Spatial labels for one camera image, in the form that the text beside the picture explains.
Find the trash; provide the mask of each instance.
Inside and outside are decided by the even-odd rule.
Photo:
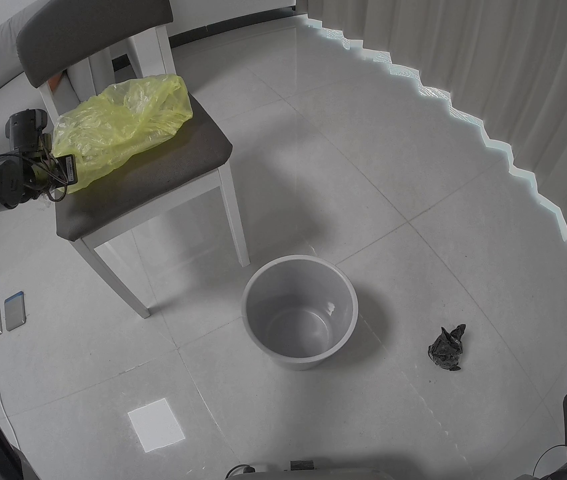
[[[72,154],[77,184],[87,187],[137,153],[175,136],[192,117],[188,90],[174,74],[131,79],[106,87],[57,121],[52,139],[56,157]]]
[[[461,370],[459,368],[459,356],[463,354],[461,337],[465,330],[465,324],[461,324],[450,333],[443,327],[441,328],[441,335],[428,347],[428,356],[434,364],[451,372]]]

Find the chair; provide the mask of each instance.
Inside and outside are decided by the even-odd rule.
[[[165,27],[172,19],[169,0],[51,0],[19,34],[19,59],[56,122],[59,102],[50,91],[49,78],[71,66],[83,68],[93,81],[103,78],[103,72],[94,72],[90,59],[119,41],[127,40],[137,76],[175,73]],[[138,224],[220,187],[239,263],[250,263],[228,164],[232,144],[191,95],[190,100],[193,117],[174,138],[133,156],[108,176],[55,204],[57,235],[69,240],[144,318],[150,315],[148,308],[95,251]]]

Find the chair seat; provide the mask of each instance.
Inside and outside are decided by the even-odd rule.
[[[57,235],[83,238],[135,208],[225,164],[232,144],[190,95],[192,119],[170,140],[55,204]]]

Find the white square paper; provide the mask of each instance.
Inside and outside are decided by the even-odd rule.
[[[130,411],[128,416],[146,453],[185,439],[165,398]]]

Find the chair backrest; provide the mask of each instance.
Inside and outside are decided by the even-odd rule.
[[[16,40],[30,84],[39,87],[52,122],[59,112],[47,81],[128,40],[137,76],[175,72],[165,24],[173,20],[169,0],[51,0],[24,25]]]

